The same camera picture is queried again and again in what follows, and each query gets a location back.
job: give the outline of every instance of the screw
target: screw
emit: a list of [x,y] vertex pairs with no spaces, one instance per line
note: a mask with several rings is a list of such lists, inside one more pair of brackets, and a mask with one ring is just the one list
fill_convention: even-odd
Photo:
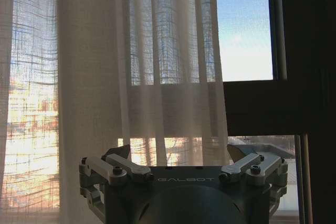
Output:
[[114,175],[120,175],[122,173],[122,169],[119,166],[113,168]]
[[229,182],[230,180],[229,175],[227,173],[219,174],[218,178],[219,178],[219,181],[222,182],[223,184]]
[[86,157],[83,157],[83,158],[82,158],[82,160],[81,160],[82,165],[85,164],[86,159],[87,159]]
[[259,165],[251,165],[251,173],[254,175],[260,174],[261,169]]

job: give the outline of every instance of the blue sky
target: blue sky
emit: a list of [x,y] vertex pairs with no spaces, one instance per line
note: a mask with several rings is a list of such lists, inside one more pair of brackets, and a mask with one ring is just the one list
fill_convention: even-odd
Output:
[[224,81],[272,79],[268,0],[217,0]]

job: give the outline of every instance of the glass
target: glass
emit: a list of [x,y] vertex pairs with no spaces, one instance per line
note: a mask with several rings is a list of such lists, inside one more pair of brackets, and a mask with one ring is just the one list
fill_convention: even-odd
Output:
[[[229,144],[273,144],[295,155],[293,135],[285,136],[230,136]],[[271,224],[299,224],[299,203],[296,174],[296,159],[286,159],[288,163],[287,193],[280,199],[278,210],[270,219]]]
[[268,0],[217,0],[223,81],[272,80]]

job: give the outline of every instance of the white curtain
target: white curtain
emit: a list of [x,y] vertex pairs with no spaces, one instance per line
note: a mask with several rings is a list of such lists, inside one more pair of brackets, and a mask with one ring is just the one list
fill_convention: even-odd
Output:
[[78,163],[111,147],[227,162],[216,0],[0,0],[0,85],[0,223],[99,223]]

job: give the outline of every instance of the window frame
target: window frame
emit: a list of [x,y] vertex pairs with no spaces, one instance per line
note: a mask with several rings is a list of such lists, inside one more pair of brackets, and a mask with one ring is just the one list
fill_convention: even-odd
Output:
[[[274,48],[274,43],[279,43],[274,38],[278,12],[272,1],[272,50],[276,53],[272,57],[279,63],[278,48]],[[336,31],[332,3],[334,0],[282,0],[287,78],[281,75],[284,65],[280,62],[274,64],[274,80],[223,83],[229,136],[301,135],[301,223],[324,223],[333,216],[325,207],[332,199],[324,197],[332,190],[332,179],[320,177],[321,160],[332,162],[335,149],[320,142],[334,136],[332,83],[336,85],[333,65],[328,64]]]

